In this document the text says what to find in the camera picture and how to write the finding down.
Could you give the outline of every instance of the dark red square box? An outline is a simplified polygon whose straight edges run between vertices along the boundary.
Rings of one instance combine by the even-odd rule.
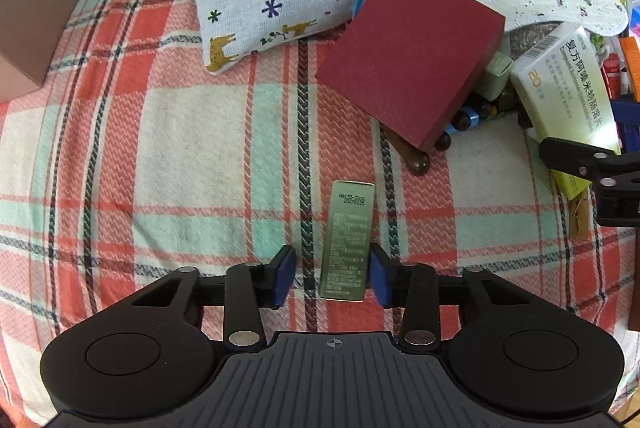
[[[318,81],[429,151],[503,33],[504,17],[475,0],[367,0]]]

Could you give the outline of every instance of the metal rivet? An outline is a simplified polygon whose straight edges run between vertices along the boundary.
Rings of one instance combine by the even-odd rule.
[[[229,336],[229,343],[236,347],[249,347],[260,341],[260,334],[253,331],[236,331]]]
[[[424,347],[425,345],[431,345],[436,341],[436,336],[431,331],[415,330],[409,331],[404,335],[404,341],[411,345],[419,345]]]

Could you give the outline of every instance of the plaid blanket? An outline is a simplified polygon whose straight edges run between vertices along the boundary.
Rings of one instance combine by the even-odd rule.
[[[607,329],[626,355],[618,402],[635,389],[634,231],[591,220],[571,242],[567,202],[512,118],[456,135],[412,177],[375,120],[316,84],[333,41],[214,77],[193,0],[79,1],[44,87],[0,105],[0,397],[46,422],[38,361],[63,329],[175,267],[220,275],[285,243],[301,262],[268,332],[396,331],[401,311],[370,294],[316,297],[335,179],[376,184],[372,238],[392,256],[482,265]],[[455,308],[442,323],[455,334]],[[204,330],[222,334],[220,308]]]

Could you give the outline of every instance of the orange label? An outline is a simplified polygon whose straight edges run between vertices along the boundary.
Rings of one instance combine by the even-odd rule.
[[[636,101],[640,101],[640,49],[638,41],[634,36],[627,36],[620,39],[620,46],[625,54],[626,69],[629,71],[631,81],[636,93]]]

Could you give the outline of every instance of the wooden handle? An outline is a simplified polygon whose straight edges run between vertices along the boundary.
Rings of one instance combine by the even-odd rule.
[[[631,297],[631,311],[629,312],[628,329],[630,331],[640,331],[640,264],[638,264],[638,256],[640,256],[640,235],[636,229],[636,281]]]
[[[398,151],[409,172],[417,176],[426,174],[431,165],[429,154],[415,148],[414,145],[411,145],[406,139],[400,137],[386,125],[384,128],[386,138]]]

